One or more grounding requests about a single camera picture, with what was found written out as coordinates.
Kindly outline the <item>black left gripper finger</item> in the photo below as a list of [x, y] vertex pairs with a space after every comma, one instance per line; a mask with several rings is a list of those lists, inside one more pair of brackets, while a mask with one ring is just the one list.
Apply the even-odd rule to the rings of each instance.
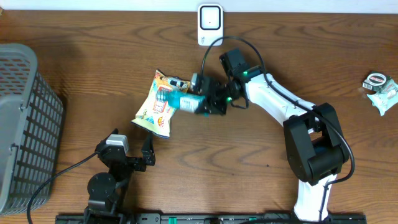
[[147, 166], [155, 166], [155, 152], [153, 146], [153, 135], [149, 133], [141, 148], [142, 158]]
[[119, 134], [118, 128], [115, 128], [105, 139], [108, 139], [112, 134]]

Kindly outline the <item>teal mouthwash bottle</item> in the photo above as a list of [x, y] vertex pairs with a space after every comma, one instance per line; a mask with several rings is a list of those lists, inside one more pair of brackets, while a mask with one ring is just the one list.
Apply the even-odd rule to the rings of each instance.
[[206, 98], [205, 96], [184, 93], [177, 90], [159, 90], [155, 97], [158, 101], [167, 102], [169, 106], [175, 108], [176, 110], [182, 110], [190, 113], [196, 113]]

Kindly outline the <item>yellow snack bag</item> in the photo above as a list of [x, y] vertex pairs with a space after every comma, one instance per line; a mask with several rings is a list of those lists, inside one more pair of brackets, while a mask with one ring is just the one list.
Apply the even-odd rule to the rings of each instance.
[[168, 139], [170, 137], [170, 120], [176, 109], [171, 107], [166, 101], [157, 100], [156, 94], [162, 90], [178, 90], [186, 93], [189, 87], [189, 81], [182, 80], [179, 77], [167, 76], [157, 69], [149, 94], [136, 113], [135, 118], [131, 120], [131, 123], [161, 138]]

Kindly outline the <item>teal white packet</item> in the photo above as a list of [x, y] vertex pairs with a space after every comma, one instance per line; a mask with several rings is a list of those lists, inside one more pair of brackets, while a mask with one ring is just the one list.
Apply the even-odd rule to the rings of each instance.
[[384, 116], [387, 110], [397, 104], [397, 84], [394, 80], [389, 80], [381, 91], [372, 95], [367, 94], [367, 97], [371, 100], [372, 105], [379, 110], [380, 115]]

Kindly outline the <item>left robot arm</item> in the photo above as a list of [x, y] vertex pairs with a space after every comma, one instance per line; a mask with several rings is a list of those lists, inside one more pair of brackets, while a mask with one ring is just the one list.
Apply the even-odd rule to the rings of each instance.
[[127, 136], [115, 129], [101, 140], [95, 154], [108, 168], [107, 172], [94, 175], [88, 182], [88, 206], [83, 215], [84, 223], [132, 223], [131, 212], [123, 210], [124, 198], [134, 172], [144, 172], [155, 165], [153, 135], [149, 133], [141, 148], [141, 157], [130, 157]]

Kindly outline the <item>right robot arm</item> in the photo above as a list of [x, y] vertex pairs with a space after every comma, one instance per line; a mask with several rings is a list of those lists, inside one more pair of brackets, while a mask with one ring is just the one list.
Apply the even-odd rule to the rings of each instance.
[[280, 85], [263, 65], [250, 66], [239, 49], [220, 56], [228, 82], [222, 84], [203, 72], [192, 76], [192, 91], [200, 95], [196, 114], [224, 115], [228, 105], [244, 98], [270, 114], [284, 130], [287, 160], [298, 178], [294, 214], [301, 222], [324, 222], [330, 188], [352, 175], [337, 178], [343, 164], [353, 163], [332, 105], [315, 105]]

